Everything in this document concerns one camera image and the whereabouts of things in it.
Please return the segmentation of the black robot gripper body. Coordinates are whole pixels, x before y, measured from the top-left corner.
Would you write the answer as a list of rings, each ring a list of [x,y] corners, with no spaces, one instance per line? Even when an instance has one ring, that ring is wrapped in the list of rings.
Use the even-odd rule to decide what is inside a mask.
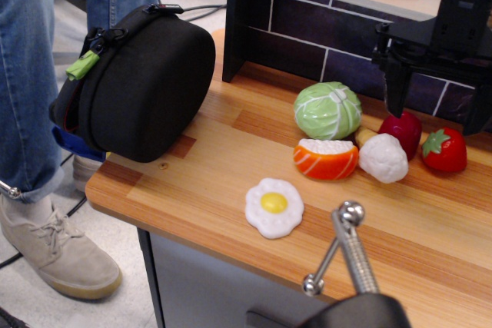
[[[380,23],[373,63],[390,58],[416,71],[443,75],[489,75],[491,30],[486,22],[440,20]]]

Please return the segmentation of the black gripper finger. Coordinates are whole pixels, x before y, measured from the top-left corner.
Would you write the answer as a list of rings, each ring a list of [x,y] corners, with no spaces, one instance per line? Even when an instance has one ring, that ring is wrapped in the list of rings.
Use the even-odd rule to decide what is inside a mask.
[[[384,73],[384,99],[388,112],[396,118],[400,118],[403,114],[412,74],[408,65],[396,59],[387,60]]]
[[[463,120],[463,135],[470,136],[484,131],[491,122],[491,75],[467,74],[465,84],[474,92],[464,95],[467,116]]]

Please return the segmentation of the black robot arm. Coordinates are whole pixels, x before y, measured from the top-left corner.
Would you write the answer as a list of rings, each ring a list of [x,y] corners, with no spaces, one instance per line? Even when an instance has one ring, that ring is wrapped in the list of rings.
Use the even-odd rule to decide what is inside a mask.
[[[426,21],[381,23],[372,62],[384,73],[387,111],[400,117],[414,73],[474,86],[463,133],[491,123],[491,0],[440,0]]]

